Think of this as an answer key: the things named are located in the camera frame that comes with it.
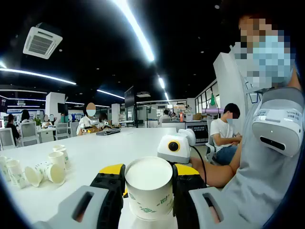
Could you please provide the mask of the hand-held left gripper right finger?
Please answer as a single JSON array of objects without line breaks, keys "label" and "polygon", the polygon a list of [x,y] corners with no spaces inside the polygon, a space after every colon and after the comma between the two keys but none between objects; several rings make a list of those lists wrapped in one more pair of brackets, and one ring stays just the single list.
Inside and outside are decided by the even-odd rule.
[{"label": "hand-held left gripper right finger", "polygon": [[179,229],[259,229],[221,191],[207,187],[197,170],[173,165],[173,216]]}]

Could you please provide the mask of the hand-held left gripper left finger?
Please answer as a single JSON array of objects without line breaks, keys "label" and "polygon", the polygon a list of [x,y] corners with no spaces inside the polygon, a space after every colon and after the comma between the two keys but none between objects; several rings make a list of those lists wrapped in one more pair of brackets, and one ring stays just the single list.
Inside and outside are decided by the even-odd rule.
[{"label": "hand-held left gripper left finger", "polygon": [[57,213],[37,221],[35,229],[117,229],[125,193],[125,165],[100,170],[89,186],[81,186],[65,198]]}]

